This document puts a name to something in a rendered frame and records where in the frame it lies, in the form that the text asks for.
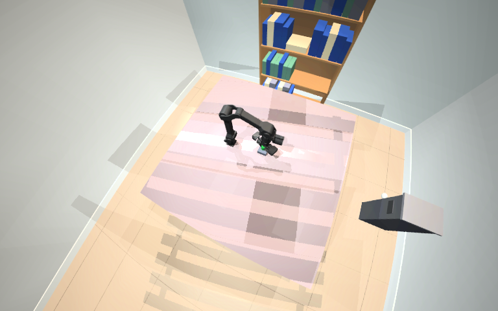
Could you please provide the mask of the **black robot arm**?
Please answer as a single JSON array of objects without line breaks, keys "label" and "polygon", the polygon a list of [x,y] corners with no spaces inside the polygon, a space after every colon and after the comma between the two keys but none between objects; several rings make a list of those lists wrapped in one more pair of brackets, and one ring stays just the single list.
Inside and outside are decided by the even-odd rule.
[{"label": "black robot arm", "polygon": [[[236,112],[232,114],[233,109],[235,109]],[[233,129],[232,124],[232,120],[234,119],[241,119],[257,128],[259,130],[259,135],[262,135],[261,138],[264,142],[267,143],[270,141],[271,143],[272,141],[275,144],[281,146],[283,145],[284,136],[276,133],[277,129],[272,123],[257,119],[253,115],[243,110],[243,108],[241,107],[236,107],[233,104],[224,105],[219,113],[219,117],[225,125],[226,136],[223,141],[226,143],[226,145],[233,147],[237,141],[235,139],[237,136],[237,131]]]}]

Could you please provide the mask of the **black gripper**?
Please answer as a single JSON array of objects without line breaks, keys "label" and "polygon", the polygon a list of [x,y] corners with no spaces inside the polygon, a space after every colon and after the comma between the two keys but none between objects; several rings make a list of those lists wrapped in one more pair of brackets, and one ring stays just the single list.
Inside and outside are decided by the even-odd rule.
[{"label": "black gripper", "polygon": [[253,134],[253,136],[252,136],[252,139],[253,139],[253,140],[255,140],[255,141],[256,141],[256,139],[258,139],[258,140],[256,141],[256,143],[257,143],[260,147],[261,147],[261,146],[265,147],[265,149],[264,149],[264,150],[265,150],[266,152],[268,152],[271,156],[273,156],[273,155],[274,155],[274,154],[278,151],[278,148],[277,148],[275,145],[273,146],[272,144],[270,144],[270,141],[269,141],[269,142],[267,142],[267,143],[266,143],[266,142],[264,142],[260,136],[261,136],[261,135],[259,135],[259,132],[255,132],[255,133]]}]

